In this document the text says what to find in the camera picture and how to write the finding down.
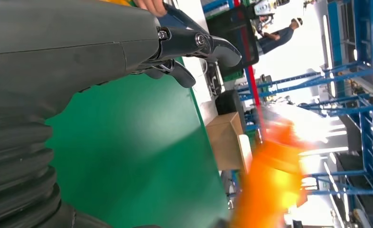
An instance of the white wall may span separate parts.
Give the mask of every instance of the white wall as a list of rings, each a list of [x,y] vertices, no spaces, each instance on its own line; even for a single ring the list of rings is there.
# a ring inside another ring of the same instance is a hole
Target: white wall
[[[271,75],[272,80],[280,80],[292,76],[307,73],[308,69],[319,70],[324,64],[321,31],[314,7],[309,5],[303,13],[302,0],[291,0],[289,4],[278,8],[275,15],[275,23],[267,32],[287,27],[294,17],[303,19],[303,26],[295,30],[293,38],[285,45],[260,56],[259,63],[253,67],[255,76]],[[303,81],[294,81],[283,84],[282,87],[297,85]],[[296,103],[305,102],[303,99],[312,97],[311,89],[304,88],[279,94],[290,95]]]

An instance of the red pole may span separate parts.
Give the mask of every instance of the red pole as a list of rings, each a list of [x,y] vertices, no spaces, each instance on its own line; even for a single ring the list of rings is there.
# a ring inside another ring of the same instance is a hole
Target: red pole
[[[240,5],[240,0],[234,0],[234,7]],[[262,136],[266,133],[265,121],[263,119],[263,113],[261,110],[261,102],[259,100],[258,88],[256,87],[255,74],[252,66],[248,66],[248,80],[251,82],[251,91],[253,92],[253,98],[255,100],[256,110],[258,111],[259,125],[263,128]]]

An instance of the orange blur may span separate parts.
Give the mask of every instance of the orange blur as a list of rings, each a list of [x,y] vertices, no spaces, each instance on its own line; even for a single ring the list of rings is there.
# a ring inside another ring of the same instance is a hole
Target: orange blur
[[[274,228],[289,207],[303,200],[299,154],[305,148],[290,124],[272,128],[243,179],[232,228]]]
[[[129,3],[129,0],[101,0],[101,1],[106,1],[106,2],[111,2],[119,5],[124,5],[124,6],[131,6]]]

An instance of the white cap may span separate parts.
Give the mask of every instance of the white cap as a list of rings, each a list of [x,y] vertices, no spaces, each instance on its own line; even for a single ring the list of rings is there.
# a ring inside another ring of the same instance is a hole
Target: white cap
[[[300,27],[300,26],[301,26],[301,23],[300,23],[300,21],[298,20],[298,18],[293,18],[293,19],[297,22],[298,27]]]

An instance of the cable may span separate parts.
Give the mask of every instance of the cable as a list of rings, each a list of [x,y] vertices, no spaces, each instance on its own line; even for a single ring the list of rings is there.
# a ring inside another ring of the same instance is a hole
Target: cable
[[[195,80],[197,80],[198,78],[204,76],[204,75],[207,73],[207,70],[208,70],[208,68],[209,68],[209,64],[207,63],[206,60],[205,60],[205,65],[206,65],[206,67],[205,67],[205,70],[203,71],[203,74],[201,74],[201,75],[195,77]],[[192,87],[192,89],[193,89],[195,92],[199,93],[199,91],[197,91],[197,90],[195,89],[194,86]]]

